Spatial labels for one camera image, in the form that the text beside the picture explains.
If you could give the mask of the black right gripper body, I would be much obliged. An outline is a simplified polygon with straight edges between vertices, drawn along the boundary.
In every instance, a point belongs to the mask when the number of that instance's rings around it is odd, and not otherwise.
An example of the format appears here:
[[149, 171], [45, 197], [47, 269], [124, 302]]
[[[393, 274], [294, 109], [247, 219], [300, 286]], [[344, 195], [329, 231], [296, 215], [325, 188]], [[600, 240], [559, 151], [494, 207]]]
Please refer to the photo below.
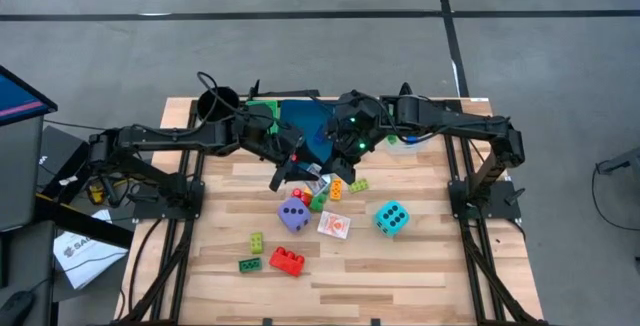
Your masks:
[[355, 165], [364, 154], [375, 150], [375, 146], [381, 141], [381, 131], [336, 131], [330, 134], [330, 140], [333, 144], [328, 170], [351, 185], [356, 179]]

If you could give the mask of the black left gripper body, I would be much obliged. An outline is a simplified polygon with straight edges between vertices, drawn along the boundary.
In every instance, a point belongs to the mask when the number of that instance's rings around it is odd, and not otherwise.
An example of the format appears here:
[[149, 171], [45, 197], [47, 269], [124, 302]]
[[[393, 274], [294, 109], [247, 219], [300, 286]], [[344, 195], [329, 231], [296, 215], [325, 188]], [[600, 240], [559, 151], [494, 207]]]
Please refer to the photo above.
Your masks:
[[270, 135], [268, 145], [271, 162], [276, 166], [276, 171], [269, 184], [270, 190], [277, 191], [282, 183], [302, 181], [304, 172], [294, 161], [297, 151], [296, 143], [291, 143], [286, 137]]

